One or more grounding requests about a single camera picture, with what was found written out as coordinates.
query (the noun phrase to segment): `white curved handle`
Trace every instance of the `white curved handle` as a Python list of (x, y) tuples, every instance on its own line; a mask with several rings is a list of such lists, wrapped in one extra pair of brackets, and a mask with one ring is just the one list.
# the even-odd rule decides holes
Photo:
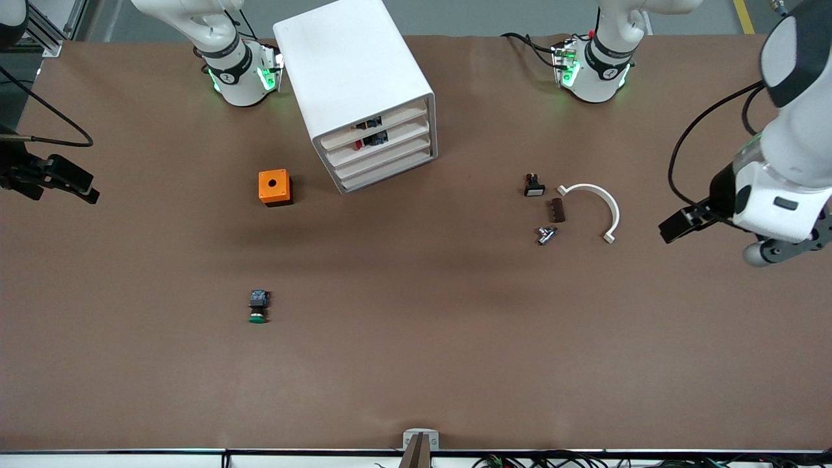
[(604, 240), (612, 244), (616, 240), (616, 238), (612, 235), (612, 232), (615, 231), (618, 227), (618, 222), (619, 220), (621, 220), (622, 215), (621, 210), (618, 209), (618, 203), (616, 202), (616, 199), (613, 198), (612, 195), (610, 195), (610, 192), (607, 192), (603, 188), (592, 184), (577, 184), (569, 188), (566, 188), (564, 186), (560, 186), (557, 188), (557, 191), (560, 192), (561, 195), (566, 195), (569, 192), (572, 192), (573, 190), (586, 190), (587, 192), (592, 192), (598, 195), (599, 197), (603, 198), (604, 202), (607, 202), (607, 205), (610, 206), (610, 211), (612, 212), (612, 226), (607, 230), (607, 232), (604, 232)]

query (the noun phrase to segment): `white robot link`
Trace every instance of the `white robot link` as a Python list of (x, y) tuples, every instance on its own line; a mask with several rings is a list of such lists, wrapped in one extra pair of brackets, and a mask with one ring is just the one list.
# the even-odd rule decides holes
[(832, 241), (830, 51), (832, 2), (804, 0), (775, 27), (760, 73), (777, 118), (714, 177), (708, 198), (660, 225), (666, 242), (730, 219), (757, 235), (745, 260), (767, 266)]
[(574, 36), (553, 48), (555, 80), (578, 99), (605, 102), (624, 86), (633, 53), (646, 34), (641, 12), (677, 15), (702, 0), (598, 0), (598, 24), (591, 36)]
[(283, 56), (271, 46), (243, 40), (227, 12), (245, 0), (132, 0), (139, 11), (184, 34), (208, 64), (214, 89), (234, 106), (253, 106), (278, 90)]

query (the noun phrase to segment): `white bracket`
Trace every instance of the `white bracket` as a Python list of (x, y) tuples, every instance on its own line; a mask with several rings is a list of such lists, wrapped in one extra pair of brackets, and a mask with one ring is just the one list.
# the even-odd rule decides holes
[(616, 240), (616, 238), (612, 235), (612, 232), (616, 230), (616, 227), (618, 227), (618, 221), (621, 220), (622, 216), (621, 210), (618, 209), (618, 203), (616, 203), (616, 199), (613, 198), (612, 195), (610, 195), (610, 192), (607, 192), (603, 188), (592, 184), (577, 184), (569, 188), (566, 188), (564, 186), (560, 186), (557, 188), (557, 191), (560, 192), (561, 195), (566, 195), (573, 190), (586, 190), (587, 192), (592, 192), (598, 195), (599, 197), (603, 198), (604, 202), (607, 202), (607, 205), (610, 206), (610, 211), (612, 212), (612, 226), (609, 228), (609, 230), (607, 230), (607, 232), (604, 232), (604, 240), (612, 244)]
[(404, 434), (402, 434), (402, 450), (407, 450), (408, 443), (410, 443), (410, 438), (418, 436), (419, 432), (423, 432), (424, 436), (427, 438), (427, 441), (430, 442), (428, 446), (430, 447), (430, 451), (437, 451), (439, 450), (439, 431), (434, 429), (407, 429)]

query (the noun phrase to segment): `metal bolt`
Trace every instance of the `metal bolt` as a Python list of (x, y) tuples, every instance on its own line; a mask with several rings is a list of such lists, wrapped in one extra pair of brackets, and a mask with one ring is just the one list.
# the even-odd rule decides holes
[(540, 238), (537, 239), (537, 244), (539, 246), (545, 246), (552, 240), (553, 237), (555, 237), (555, 234), (557, 234), (557, 228), (555, 226), (539, 227), (537, 229), (537, 234), (540, 236)]

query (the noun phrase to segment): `orange block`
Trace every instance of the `orange block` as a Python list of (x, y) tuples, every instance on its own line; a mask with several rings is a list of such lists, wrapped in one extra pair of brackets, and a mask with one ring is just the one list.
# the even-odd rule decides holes
[(267, 207), (284, 207), (295, 203), (292, 198), (292, 177), (285, 169), (263, 171), (258, 181), (260, 201)]

